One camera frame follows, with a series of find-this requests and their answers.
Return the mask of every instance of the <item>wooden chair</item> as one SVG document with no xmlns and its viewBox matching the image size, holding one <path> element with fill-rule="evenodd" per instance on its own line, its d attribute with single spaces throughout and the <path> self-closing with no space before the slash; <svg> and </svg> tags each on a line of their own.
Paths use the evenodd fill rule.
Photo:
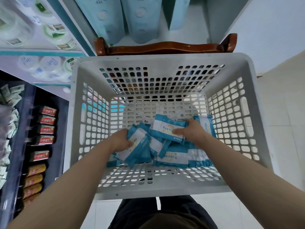
<svg viewBox="0 0 305 229">
<path fill-rule="evenodd" d="M 94 42 L 98 56 L 232 53 L 236 43 L 237 34 L 229 34 L 220 44 L 192 45 L 179 42 L 158 42 L 143 46 L 109 47 L 103 38 L 97 38 Z"/>
</svg>

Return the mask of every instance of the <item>forearm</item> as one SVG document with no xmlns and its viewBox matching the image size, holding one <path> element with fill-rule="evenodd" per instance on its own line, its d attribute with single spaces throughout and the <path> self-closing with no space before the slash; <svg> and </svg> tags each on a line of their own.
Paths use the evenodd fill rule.
<svg viewBox="0 0 305 229">
<path fill-rule="evenodd" d="M 200 147 L 264 228 L 304 227 L 304 192 L 207 133 Z"/>
<path fill-rule="evenodd" d="M 107 140 L 100 142 L 42 192 L 7 228 L 79 228 L 112 152 Z"/>
</svg>

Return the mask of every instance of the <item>person's left hand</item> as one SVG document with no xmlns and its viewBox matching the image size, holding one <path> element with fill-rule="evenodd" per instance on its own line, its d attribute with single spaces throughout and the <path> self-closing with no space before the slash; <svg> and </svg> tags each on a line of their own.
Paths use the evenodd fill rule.
<svg viewBox="0 0 305 229">
<path fill-rule="evenodd" d="M 112 153 L 121 152 L 133 145 L 132 141 L 126 139 L 127 131 L 128 130 L 124 128 L 106 139 L 107 143 L 110 143 L 111 145 Z"/>
</svg>

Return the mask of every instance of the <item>dark pants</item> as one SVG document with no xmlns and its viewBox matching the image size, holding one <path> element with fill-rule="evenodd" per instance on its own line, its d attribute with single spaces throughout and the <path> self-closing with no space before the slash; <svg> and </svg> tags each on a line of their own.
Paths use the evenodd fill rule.
<svg viewBox="0 0 305 229">
<path fill-rule="evenodd" d="M 191 214 L 207 223 L 212 229 L 217 229 L 208 212 L 189 195 L 160 197 L 160 202 L 161 213 L 174 211 Z M 158 213 L 156 198 L 123 199 L 108 229 L 129 228 L 129 225 L 139 228 L 155 213 Z"/>
</svg>

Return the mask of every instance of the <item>white plastic basket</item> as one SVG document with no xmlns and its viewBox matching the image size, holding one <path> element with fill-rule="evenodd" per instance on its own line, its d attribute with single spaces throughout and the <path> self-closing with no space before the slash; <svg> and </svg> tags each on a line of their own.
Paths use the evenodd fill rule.
<svg viewBox="0 0 305 229">
<path fill-rule="evenodd" d="M 158 113 L 177 120 L 213 115 L 222 142 L 272 169 L 256 79 L 251 59 L 241 53 L 79 59 L 71 81 L 64 170 L 98 140 L 132 124 L 152 123 Z M 95 198 L 228 191 L 214 167 L 179 169 L 140 164 L 133 169 L 107 169 Z"/>
</svg>

